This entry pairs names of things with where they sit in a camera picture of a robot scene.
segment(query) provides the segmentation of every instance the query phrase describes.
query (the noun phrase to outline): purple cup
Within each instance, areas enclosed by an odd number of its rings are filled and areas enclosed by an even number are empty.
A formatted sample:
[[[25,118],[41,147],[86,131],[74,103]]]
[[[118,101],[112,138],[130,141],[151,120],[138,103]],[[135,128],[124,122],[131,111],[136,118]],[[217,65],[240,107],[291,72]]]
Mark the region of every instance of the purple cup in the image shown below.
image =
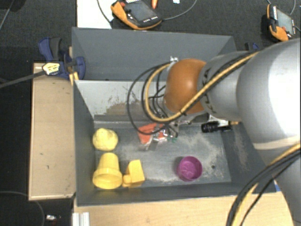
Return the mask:
[[[177,174],[184,182],[198,179],[202,175],[202,172],[203,167],[201,162],[193,156],[184,157],[177,167]]]

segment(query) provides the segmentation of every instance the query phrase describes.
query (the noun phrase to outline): white card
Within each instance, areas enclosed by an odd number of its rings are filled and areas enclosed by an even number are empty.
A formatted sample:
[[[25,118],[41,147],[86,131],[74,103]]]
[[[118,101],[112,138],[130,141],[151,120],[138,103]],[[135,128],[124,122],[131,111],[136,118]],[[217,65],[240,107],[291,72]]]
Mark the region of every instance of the white card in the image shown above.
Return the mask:
[[[103,13],[110,21],[113,19],[111,5],[114,2],[116,0],[99,0]],[[97,0],[77,0],[77,26],[80,28],[111,28],[103,17]]]

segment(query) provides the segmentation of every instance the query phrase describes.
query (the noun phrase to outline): handheld device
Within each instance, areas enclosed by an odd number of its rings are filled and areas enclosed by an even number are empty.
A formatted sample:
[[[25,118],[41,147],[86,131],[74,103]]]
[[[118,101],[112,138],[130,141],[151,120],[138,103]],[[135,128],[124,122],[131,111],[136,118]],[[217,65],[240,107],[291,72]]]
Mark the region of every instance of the handheld device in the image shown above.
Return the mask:
[[[280,41],[288,41],[295,34],[294,22],[275,5],[267,7],[268,27],[270,33]]]
[[[143,0],[117,0],[111,10],[122,22],[136,30],[153,28],[162,17]]]

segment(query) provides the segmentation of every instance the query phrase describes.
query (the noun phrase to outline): black floor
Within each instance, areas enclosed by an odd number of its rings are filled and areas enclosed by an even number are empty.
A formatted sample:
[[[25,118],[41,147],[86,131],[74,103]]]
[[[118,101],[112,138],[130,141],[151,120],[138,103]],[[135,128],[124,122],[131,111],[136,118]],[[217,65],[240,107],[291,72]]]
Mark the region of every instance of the black floor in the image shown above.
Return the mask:
[[[0,20],[12,0],[0,0]],[[290,12],[292,0],[275,0]],[[292,14],[300,27],[300,3]],[[180,5],[159,0],[158,11],[165,17],[181,13],[191,0]],[[266,0],[198,0],[195,7],[178,19],[165,21],[155,31],[231,35],[239,50],[246,42],[260,48],[274,42],[267,34]],[[63,48],[71,45],[71,27],[76,26],[76,0],[15,0],[0,30],[0,78],[17,79],[32,72],[34,61],[42,60],[37,42],[44,37],[61,37]],[[121,28],[118,21],[114,28]],[[0,191],[27,193],[31,124],[31,82],[0,89]],[[57,225],[68,225],[71,200],[41,202],[44,214],[60,217]],[[0,225],[40,225],[38,205],[26,197],[0,193]]]

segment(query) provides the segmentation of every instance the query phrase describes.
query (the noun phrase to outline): wooden board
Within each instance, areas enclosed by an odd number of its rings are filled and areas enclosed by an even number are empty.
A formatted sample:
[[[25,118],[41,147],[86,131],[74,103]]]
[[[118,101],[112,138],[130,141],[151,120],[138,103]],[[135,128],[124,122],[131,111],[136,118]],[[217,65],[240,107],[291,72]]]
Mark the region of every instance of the wooden board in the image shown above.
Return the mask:
[[[246,206],[255,198],[252,195]],[[123,205],[74,206],[74,212],[90,213],[92,226],[225,226],[235,197],[216,197]],[[281,192],[265,194],[244,226],[293,226]]]
[[[43,64],[35,64],[34,72]],[[33,80],[29,200],[72,197],[75,192],[72,90],[69,81]]]

